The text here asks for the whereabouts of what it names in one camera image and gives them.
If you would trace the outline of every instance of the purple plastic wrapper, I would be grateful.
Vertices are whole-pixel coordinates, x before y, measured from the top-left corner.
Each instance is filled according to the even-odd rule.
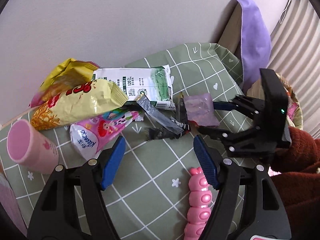
[[[209,93],[197,96],[185,96],[188,120],[199,126],[218,126],[220,123],[213,114],[213,102]]]

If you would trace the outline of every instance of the pink plastic cup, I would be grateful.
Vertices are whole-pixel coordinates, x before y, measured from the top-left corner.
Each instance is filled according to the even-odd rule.
[[[51,174],[59,162],[54,143],[24,119],[18,120],[10,128],[7,150],[15,163],[42,174]]]

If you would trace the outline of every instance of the string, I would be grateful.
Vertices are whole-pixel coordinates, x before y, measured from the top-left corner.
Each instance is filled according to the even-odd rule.
[[[286,13],[287,13],[287,9],[288,9],[291,1],[292,1],[292,0],[288,0],[287,6],[285,7],[285,9],[284,9],[284,10],[282,11],[282,13],[280,14],[280,18],[279,18],[280,24],[282,24],[282,22],[283,22],[283,20],[284,20],[284,18],[285,18],[285,15],[286,15]]]

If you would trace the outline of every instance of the yellow snack bag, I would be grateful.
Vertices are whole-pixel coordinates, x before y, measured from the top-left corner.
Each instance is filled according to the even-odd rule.
[[[98,68],[99,66],[93,62],[68,58],[56,66],[47,76],[31,100],[30,106],[39,106],[63,91],[89,82],[92,79],[93,72]]]
[[[64,126],[112,111],[127,100],[115,83],[97,79],[50,98],[39,106],[30,123],[36,130]]]

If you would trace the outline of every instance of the red lettering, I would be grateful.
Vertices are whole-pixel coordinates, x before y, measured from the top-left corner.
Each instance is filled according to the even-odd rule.
[[[84,93],[88,93],[91,90],[91,84],[92,84],[92,81],[84,85],[84,88],[83,88]]]
[[[71,94],[72,94],[72,89],[69,89],[69,90],[66,92],[66,96],[71,95]]]
[[[73,92],[76,94],[76,93],[79,93],[81,91],[83,91],[83,88],[84,88],[84,85],[81,85],[80,87],[76,87],[73,89]]]
[[[48,100],[48,107],[51,108],[51,107],[54,107],[59,99],[59,96],[60,96],[61,93],[59,93],[58,95],[54,96],[53,98],[50,98]]]

